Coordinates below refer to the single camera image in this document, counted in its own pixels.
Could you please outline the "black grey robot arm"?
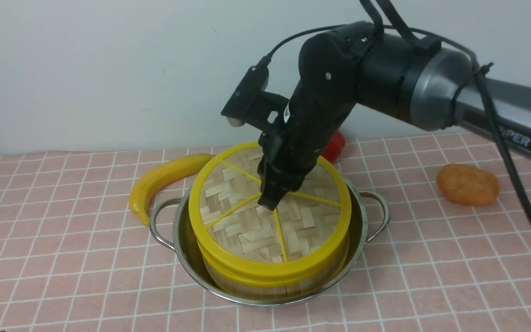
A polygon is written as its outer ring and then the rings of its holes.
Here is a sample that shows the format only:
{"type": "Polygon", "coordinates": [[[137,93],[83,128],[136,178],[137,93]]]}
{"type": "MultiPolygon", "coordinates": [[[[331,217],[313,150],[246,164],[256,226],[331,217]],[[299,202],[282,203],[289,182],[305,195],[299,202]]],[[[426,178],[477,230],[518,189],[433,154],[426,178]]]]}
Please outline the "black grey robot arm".
{"type": "Polygon", "coordinates": [[[297,191],[356,105],[421,130],[451,126],[493,139],[472,65],[436,38],[413,46],[400,36],[373,36],[356,22],[312,36],[299,53],[300,80],[274,130],[260,138],[259,205],[274,210],[297,191]]]}

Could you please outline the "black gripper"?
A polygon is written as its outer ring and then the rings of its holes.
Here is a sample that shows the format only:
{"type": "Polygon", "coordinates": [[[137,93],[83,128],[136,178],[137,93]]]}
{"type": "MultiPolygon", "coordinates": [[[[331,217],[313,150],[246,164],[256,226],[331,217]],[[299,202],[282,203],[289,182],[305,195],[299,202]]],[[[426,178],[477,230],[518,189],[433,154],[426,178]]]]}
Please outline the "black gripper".
{"type": "Polygon", "coordinates": [[[288,193],[297,192],[322,150],[358,101],[352,81],[302,78],[274,129],[259,138],[263,157],[258,164],[258,204],[274,210],[288,193]]]}

